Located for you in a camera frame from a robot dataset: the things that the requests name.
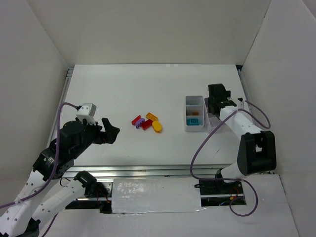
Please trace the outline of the teal stepped lego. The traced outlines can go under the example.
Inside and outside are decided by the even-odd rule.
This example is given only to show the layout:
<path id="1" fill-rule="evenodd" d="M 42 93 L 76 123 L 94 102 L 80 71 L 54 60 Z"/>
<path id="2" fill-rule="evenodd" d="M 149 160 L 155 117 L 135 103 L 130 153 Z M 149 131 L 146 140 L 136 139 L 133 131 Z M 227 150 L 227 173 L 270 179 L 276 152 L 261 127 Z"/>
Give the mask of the teal stepped lego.
<path id="1" fill-rule="evenodd" d="M 187 126 L 199 126 L 198 118 L 188 118 L 186 119 Z"/>

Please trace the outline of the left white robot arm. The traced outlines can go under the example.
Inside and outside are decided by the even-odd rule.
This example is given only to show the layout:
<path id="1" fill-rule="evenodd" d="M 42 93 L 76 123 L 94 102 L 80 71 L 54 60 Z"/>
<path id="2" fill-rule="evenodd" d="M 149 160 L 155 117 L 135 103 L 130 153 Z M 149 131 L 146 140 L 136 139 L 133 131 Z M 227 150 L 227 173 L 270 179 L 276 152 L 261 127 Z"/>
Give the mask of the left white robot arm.
<path id="1" fill-rule="evenodd" d="M 13 204 L 0 218 L 2 237 L 37 237 L 50 218 L 73 200 L 85 196 L 107 198 L 108 190 L 87 171 L 80 171 L 55 196 L 44 201 L 49 190 L 73 166 L 90 145 L 113 144 L 120 129 L 107 118 L 102 125 L 86 120 L 69 121 L 59 130 L 59 137 L 43 150 L 33 165 L 28 181 Z"/>

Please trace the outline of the red curved lego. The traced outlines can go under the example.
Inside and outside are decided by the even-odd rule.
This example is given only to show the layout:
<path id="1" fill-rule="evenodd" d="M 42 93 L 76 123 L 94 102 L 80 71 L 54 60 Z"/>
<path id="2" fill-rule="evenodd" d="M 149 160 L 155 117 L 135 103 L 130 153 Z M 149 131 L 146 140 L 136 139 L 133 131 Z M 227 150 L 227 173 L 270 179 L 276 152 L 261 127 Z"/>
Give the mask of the red curved lego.
<path id="1" fill-rule="evenodd" d="M 131 124 L 132 124 L 132 125 L 135 125 L 136 122 L 137 122 L 140 118 L 141 118 L 141 116 L 138 115 L 138 116 L 131 122 Z"/>

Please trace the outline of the white divided container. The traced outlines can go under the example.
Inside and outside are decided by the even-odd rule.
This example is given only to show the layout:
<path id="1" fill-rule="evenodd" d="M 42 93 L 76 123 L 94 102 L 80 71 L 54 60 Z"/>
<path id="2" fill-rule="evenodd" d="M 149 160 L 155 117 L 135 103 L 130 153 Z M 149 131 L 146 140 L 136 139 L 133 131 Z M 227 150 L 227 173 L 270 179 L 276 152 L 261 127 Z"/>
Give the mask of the white divided container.
<path id="1" fill-rule="evenodd" d="M 221 121 L 208 111 L 208 98 L 204 98 L 204 129 L 207 133 L 211 133 Z"/>
<path id="2" fill-rule="evenodd" d="M 199 116 L 190 116 L 189 112 L 198 111 Z M 199 126 L 187 126 L 186 119 L 198 118 Z M 204 128 L 204 103 L 203 97 L 197 95 L 185 96 L 184 109 L 184 130 L 185 132 L 202 132 Z"/>

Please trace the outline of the purple curved lego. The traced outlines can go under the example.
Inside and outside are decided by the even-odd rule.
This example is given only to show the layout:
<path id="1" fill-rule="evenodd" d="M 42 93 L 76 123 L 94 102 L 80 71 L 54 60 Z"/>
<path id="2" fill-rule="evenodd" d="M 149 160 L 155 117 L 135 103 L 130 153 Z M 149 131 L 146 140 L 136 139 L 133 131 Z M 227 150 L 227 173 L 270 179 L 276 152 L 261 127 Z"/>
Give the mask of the purple curved lego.
<path id="1" fill-rule="evenodd" d="M 138 129 L 144 121 L 145 121 L 144 118 L 138 119 L 135 123 L 135 127 Z"/>

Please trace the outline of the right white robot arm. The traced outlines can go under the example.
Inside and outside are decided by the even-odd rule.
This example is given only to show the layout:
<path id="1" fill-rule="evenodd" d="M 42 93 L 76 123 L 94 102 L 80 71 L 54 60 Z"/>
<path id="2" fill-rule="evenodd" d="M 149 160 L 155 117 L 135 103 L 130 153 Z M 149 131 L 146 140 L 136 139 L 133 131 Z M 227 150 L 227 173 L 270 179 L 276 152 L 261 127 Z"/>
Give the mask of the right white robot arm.
<path id="1" fill-rule="evenodd" d="M 223 84 L 208 86 L 208 112 L 226 125 L 239 139 L 237 160 L 219 170 L 216 178 L 226 183 L 234 182 L 248 175 L 274 170 L 277 166 L 275 135 L 269 131 L 271 123 L 261 123 L 244 108 L 247 103 L 261 113 L 259 107 L 243 98 L 233 100 L 231 92 Z"/>

